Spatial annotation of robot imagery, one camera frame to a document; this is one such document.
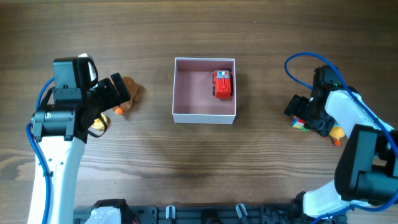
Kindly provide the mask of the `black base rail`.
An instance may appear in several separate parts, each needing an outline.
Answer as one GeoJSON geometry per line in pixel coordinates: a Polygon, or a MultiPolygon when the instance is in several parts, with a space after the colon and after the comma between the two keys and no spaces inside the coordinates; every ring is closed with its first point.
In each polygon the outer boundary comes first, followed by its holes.
{"type": "Polygon", "coordinates": [[[206,223],[312,223],[315,219],[306,215],[290,214],[289,204],[264,204],[207,207],[130,206],[128,211],[118,214],[112,208],[105,212],[103,207],[76,209],[73,223],[142,223],[142,224],[206,224],[206,223]]]}

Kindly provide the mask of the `colourful puzzle cube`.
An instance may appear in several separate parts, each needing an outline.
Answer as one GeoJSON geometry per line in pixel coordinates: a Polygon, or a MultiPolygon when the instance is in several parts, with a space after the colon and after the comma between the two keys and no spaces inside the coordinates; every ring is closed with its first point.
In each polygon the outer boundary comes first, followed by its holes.
{"type": "Polygon", "coordinates": [[[304,120],[302,120],[302,119],[300,119],[300,118],[298,118],[296,116],[293,117],[293,121],[292,121],[292,127],[293,128],[297,128],[297,129],[301,129],[301,130],[307,130],[304,127],[304,124],[305,124],[304,120]]]}

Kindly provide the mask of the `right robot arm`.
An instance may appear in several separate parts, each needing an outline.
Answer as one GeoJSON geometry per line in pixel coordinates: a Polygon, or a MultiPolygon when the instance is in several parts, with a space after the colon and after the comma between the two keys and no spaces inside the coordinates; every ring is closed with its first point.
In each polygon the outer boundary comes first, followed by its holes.
{"type": "Polygon", "coordinates": [[[310,98],[294,95],[284,113],[303,121],[303,128],[323,137],[341,128],[348,142],[334,179],[316,190],[302,192],[290,206],[294,218],[327,219],[344,208],[375,208],[397,193],[397,158],[379,119],[360,107],[361,96],[344,89],[327,65],[313,74],[310,98]]]}

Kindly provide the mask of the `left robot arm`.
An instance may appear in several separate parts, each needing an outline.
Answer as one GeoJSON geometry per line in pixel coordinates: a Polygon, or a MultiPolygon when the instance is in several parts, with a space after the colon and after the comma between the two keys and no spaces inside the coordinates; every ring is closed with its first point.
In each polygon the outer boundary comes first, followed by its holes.
{"type": "Polygon", "coordinates": [[[91,56],[56,58],[53,78],[42,87],[26,126],[35,153],[29,223],[73,221],[78,169],[90,127],[102,112],[131,99],[119,73],[99,80],[91,56]]]}

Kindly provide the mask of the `red toy truck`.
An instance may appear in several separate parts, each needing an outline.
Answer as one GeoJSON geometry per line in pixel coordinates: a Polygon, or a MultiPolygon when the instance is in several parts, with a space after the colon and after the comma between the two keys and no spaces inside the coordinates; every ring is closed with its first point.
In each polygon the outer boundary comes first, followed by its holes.
{"type": "Polygon", "coordinates": [[[229,70],[215,70],[213,73],[213,96],[227,99],[232,95],[232,77],[229,70]]]}

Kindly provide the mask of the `brown plush toy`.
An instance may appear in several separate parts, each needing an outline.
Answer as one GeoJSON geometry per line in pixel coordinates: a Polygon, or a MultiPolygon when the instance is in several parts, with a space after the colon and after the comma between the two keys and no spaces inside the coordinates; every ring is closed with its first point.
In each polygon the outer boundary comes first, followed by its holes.
{"type": "Polygon", "coordinates": [[[113,107],[115,114],[118,115],[123,115],[126,113],[129,109],[131,109],[133,103],[137,102],[139,99],[137,94],[139,85],[131,77],[122,77],[122,79],[129,92],[130,99],[119,106],[113,107]]]}

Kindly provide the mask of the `yellow round toy disc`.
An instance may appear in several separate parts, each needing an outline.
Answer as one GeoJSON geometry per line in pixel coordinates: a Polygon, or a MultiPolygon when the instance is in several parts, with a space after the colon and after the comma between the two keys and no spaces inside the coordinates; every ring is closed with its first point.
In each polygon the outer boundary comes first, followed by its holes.
{"type": "Polygon", "coordinates": [[[103,113],[101,113],[101,117],[96,118],[91,127],[99,131],[105,130],[108,127],[108,118],[103,113]]]}

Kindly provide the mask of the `white pink cardboard box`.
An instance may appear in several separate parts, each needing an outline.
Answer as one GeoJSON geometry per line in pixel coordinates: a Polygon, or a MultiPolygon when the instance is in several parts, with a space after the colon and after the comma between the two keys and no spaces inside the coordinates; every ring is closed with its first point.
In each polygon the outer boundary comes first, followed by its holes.
{"type": "Polygon", "coordinates": [[[233,124],[236,117],[236,62],[233,58],[175,58],[172,116],[175,123],[233,124]],[[213,92],[216,70],[231,72],[232,95],[213,92]]]}

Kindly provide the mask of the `orange duck toy blue hat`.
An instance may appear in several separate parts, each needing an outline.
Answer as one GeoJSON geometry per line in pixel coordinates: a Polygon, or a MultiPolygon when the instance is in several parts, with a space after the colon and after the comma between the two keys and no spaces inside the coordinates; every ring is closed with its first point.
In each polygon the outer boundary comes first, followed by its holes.
{"type": "Polygon", "coordinates": [[[329,132],[329,136],[335,146],[341,146],[340,139],[345,136],[345,132],[342,127],[337,125],[332,127],[329,132]]]}

